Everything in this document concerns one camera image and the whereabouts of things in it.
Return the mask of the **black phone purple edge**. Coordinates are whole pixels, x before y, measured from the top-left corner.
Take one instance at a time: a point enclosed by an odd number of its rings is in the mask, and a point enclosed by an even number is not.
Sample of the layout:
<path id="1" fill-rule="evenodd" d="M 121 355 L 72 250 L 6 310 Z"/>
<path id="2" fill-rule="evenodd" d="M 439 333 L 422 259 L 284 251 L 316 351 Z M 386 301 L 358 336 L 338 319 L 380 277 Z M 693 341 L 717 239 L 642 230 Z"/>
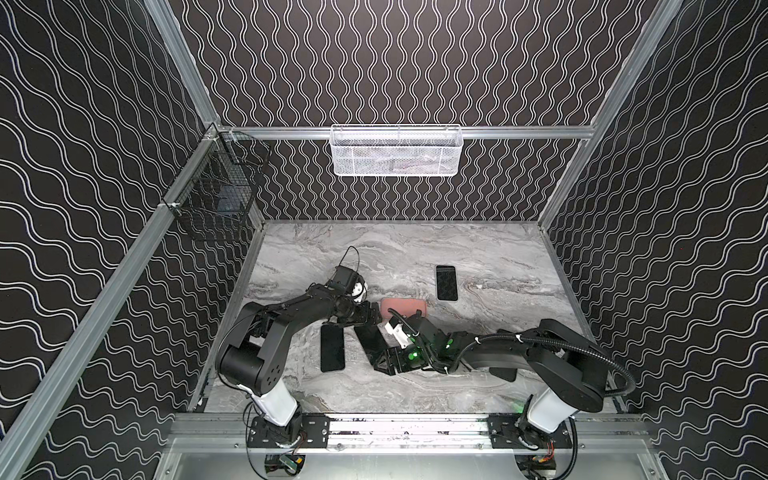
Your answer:
<path id="1" fill-rule="evenodd" d="M 375 364 L 389 348 L 377 325 L 358 325 L 354 327 L 354 332 L 371 364 Z"/>

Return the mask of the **pink phone case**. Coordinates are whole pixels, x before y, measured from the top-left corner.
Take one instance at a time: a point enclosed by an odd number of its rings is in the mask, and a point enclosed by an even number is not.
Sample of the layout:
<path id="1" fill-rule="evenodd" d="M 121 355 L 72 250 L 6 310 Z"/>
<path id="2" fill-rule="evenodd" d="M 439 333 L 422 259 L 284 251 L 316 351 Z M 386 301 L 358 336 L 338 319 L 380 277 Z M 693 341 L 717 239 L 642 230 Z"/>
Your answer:
<path id="1" fill-rule="evenodd" d="M 381 317 L 384 321 L 392 318 L 390 309 L 394 309 L 403 317 L 410 317 L 417 311 L 423 316 L 427 315 L 427 302 L 423 299 L 413 298 L 383 298 L 380 302 Z"/>

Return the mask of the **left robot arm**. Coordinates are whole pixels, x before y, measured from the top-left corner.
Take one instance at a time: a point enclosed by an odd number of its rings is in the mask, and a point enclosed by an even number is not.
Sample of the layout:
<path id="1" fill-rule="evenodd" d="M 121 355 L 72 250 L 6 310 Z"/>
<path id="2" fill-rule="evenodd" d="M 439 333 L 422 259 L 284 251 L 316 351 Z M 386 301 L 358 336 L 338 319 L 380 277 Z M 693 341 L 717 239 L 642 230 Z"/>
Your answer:
<path id="1" fill-rule="evenodd" d="M 282 381 L 293 336 L 321 320 L 335 320 L 341 327 L 376 323 L 378 307 L 366 294 L 363 276 L 339 265 L 328 281 L 311 284 L 297 297 L 245 304 L 216 353 L 217 374 L 246 393 L 268 423 L 288 426 L 299 410 Z"/>

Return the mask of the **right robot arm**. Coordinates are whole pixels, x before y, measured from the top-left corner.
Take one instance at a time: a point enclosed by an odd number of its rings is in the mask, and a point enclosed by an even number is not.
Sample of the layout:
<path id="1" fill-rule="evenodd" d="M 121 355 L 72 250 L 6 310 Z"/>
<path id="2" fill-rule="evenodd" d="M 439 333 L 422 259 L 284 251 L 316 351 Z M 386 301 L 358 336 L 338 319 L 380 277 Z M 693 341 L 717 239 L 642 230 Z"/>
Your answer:
<path id="1" fill-rule="evenodd" d="M 444 332 L 417 311 L 404 317 L 390 309 L 381 331 L 355 328 L 374 370 L 390 376 L 415 370 L 452 375 L 487 370 L 508 382 L 520 370 L 535 373 L 544 388 L 524 404 L 518 429 L 551 434 L 579 412 L 599 413 L 604 400 L 632 393 L 637 382 L 630 371 L 599 346 L 554 319 L 543 319 L 521 332 L 491 334 Z"/>

